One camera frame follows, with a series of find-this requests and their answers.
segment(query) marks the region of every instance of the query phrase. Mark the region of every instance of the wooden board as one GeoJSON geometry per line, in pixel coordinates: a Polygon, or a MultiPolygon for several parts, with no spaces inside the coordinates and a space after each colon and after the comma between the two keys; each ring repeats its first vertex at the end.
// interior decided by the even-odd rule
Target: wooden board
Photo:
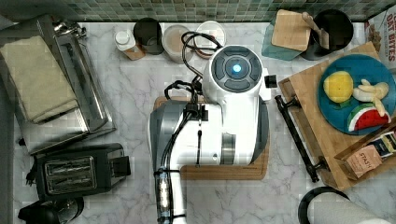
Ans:
{"type": "MultiPolygon", "coordinates": [[[[187,97],[172,97],[172,100],[189,101],[187,97]]],[[[165,97],[158,97],[154,103],[154,109],[166,102],[165,97]]],[[[268,134],[267,145],[264,152],[257,160],[249,166],[200,166],[194,165],[184,166],[181,169],[181,177],[183,179],[222,179],[222,180],[260,180],[265,177],[267,171],[268,157],[270,151],[270,135],[268,134]]]]}
{"type": "Polygon", "coordinates": [[[368,135],[349,135],[334,129],[322,116],[317,103],[317,88],[322,74],[334,60],[354,53],[365,54],[378,59],[373,44],[369,42],[279,82],[279,88],[282,90],[287,101],[294,95],[300,101],[302,108],[293,109],[291,114],[294,116],[307,143],[313,161],[318,162],[318,157],[324,156],[329,164],[330,172],[321,171],[319,173],[322,181],[326,185],[339,190],[348,189],[370,176],[388,170],[396,164],[396,157],[389,158],[384,164],[370,171],[369,174],[361,177],[359,180],[351,180],[347,178],[337,161],[342,159],[345,156],[344,154],[353,151],[357,147],[365,146],[364,144],[367,144],[380,133],[389,129],[389,126],[396,126],[396,120],[393,119],[390,125],[381,128],[375,133],[368,135]]]}
{"type": "Polygon", "coordinates": [[[276,23],[272,44],[286,49],[304,51],[308,47],[311,28],[303,20],[302,14],[280,9],[276,14],[276,23]]]}

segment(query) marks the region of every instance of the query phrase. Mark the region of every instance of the tray handle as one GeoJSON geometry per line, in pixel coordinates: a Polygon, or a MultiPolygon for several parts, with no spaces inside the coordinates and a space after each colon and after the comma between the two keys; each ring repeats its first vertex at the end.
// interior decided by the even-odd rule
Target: tray handle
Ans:
{"type": "Polygon", "coordinates": [[[305,164],[305,169],[308,172],[308,174],[311,176],[312,182],[318,182],[318,174],[317,170],[320,169],[326,169],[330,171],[330,168],[324,159],[324,157],[319,156],[319,162],[315,165],[312,164],[311,160],[309,159],[308,154],[306,153],[306,149],[304,147],[303,141],[301,140],[300,135],[298,134],[293,121],[291,120],[290,114],[289,114],[289,107],[291,106],[298,106],[301,107],[300,102],[298,101],[297,96],[293,96],[292,99],[285,103],[282,99],[282,96],[278,95],[275,97],[277,108],[279,112],[282,114],[283,119],[286,121],[286,124],[288,125],[289,131],[291,133],[291,137],[294,140],[294,143],[297,146],[298,151],[300,152],[300,155],[303,159],[303,162],[305,164]]]}

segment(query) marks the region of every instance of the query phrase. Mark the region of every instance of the cloth napkin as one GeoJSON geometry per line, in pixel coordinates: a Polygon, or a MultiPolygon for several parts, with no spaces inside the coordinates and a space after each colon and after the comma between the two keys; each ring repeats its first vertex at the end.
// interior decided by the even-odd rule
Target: cloth napkin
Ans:
{"type": "Polygon", "coordinates": [[[41,36],[7,43],[0,52],[27,120],[38,123],[78,107],[76,95],[41,36]]]}

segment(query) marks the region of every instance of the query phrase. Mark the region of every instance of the toy banana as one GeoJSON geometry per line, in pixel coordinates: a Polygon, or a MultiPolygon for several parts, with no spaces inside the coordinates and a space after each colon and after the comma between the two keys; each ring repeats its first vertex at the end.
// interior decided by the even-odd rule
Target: toy banana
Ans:
{"type": "Polygon", "coordinates": [[[358,88],[353,89],[353,97],[362,102],[372,102],[381,117],[385,115],[385,107],[381,102],[389,91],[389,86],[385,82],[379,82],[372,86],[366,79],[361,80],[358,88]]]}

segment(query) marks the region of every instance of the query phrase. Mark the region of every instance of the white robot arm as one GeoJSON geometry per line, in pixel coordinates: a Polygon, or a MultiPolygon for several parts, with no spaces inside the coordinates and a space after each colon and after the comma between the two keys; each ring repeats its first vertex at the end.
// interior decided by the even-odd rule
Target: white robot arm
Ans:
{"type": "Polygon", "coordinates": [[[159,222],[186,223],[182,166],[249,165],[262,153],[268,136],[263,99],[271,98],[270,89],[262,85],[267,75],[253,51],[227,46],[205,68],[202,88],[207,104],[168,101],[153,111],[148,141],[158,170],[159,222]]]}

